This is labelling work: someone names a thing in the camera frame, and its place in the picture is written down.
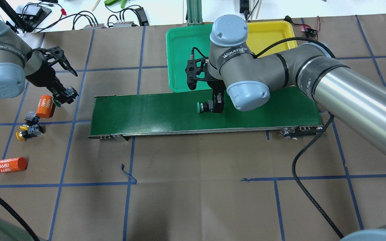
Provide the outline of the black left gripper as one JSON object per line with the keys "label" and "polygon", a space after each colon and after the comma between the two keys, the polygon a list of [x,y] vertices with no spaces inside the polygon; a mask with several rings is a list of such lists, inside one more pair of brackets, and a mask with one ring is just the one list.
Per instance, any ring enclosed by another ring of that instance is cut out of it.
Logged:
{"label": "black left gripper", "polygon": [[78,76],[61,47],[31,49],[26,56],[28,57],[28,64],[32,67],[32,70],[25,71],[26,79],[36,87],[46,87],[52,96],[66,90],[56,77],[53,65],[60,64],[64,70],[76,77]]}

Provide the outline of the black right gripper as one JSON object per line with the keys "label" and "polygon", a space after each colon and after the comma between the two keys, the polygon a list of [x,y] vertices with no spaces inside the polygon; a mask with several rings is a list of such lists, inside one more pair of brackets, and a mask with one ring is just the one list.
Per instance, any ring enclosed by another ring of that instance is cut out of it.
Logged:
{"label": "black right gripper", "polygon": [[208,86],[213,89],[213,113],[221,114],[224,109],[223,80],[215,78],[210,74],[208,71],[208,63],[208,57],[190,59],[187,61],[187,67],[185,68],[187,86],[190,90],[195,90],[198,81],[207,82]]}

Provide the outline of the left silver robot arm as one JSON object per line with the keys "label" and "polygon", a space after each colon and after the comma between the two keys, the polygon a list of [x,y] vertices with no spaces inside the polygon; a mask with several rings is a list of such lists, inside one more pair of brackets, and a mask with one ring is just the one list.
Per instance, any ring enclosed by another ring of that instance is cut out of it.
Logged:
{"label": "left silver robot arm", "polygon": [[77,76],[59,46],[33,49],[0,20],[0,99],[19,96],[29,81],[48,89],[58,105],[72,103],[78,93],[73,87],[63,86],[54,64]]}

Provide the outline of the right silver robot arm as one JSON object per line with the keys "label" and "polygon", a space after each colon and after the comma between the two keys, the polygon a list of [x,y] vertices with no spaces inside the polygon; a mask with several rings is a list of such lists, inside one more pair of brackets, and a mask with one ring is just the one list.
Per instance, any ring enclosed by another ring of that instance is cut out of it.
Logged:
{"label": "right silver robot arm", "polygon": [[337,60],[317,40],[286,38],[255,54],[246,43],[248,32],[241,17],[221,16],[212,24],[208,57],[191,53],[189,89],[198,81],[213,89],[213,103],[199,104],[198,111],[221,113],[224,91],[235,109],[251,111],[268,102],[271,91],[294,85],[386,155],[386,87]]}

